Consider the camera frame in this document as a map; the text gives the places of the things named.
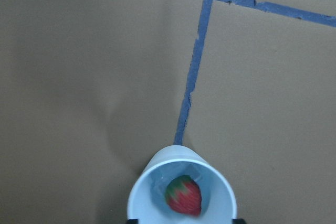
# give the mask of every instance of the toy strawberry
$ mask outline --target toy strawberry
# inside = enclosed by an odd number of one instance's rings
[[[199,216],[201,213],[201,191],[189,175],[172,180],[165,192],[167,204],[176,212]]]

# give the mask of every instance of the cup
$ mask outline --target cup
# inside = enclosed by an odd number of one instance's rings
[[[167,185],[188,174],[198,184],[202,211],[198,217],[174,212],[165,202]],[[127,206],[128,219],[139,224],[232,224],[236,199],[228,181],[193,150],[172,145],[158,151],[134,184]]]

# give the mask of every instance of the blue tape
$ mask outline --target blue tape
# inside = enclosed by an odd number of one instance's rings
[[[298,18],[309,22],[319,23],[336,27],[336,17],[324,14],[312,13],[285,5],[278,5],[270,2],[260,2],[256,0],[217,0],[226,3],[234,3],[239,6],[261,10],[268,13],[279,14],[286,17]]]
[[[198,70],[200,68],[201,57],[204,48],[205,36],[209,24],[211,6],[213,0],[203,0],[200,20],[198,23],[198,38],[195,40],[193,56],[187,76],[187,84],[184,93],[184,99],[182,101],[180,117],[178,118],[177,130],[174,140],[174,145],[183,144],[183,135],[185,127],[187,125],[187,119],[189,116],[189,110],[191,107],[191,93],[195,89]]]

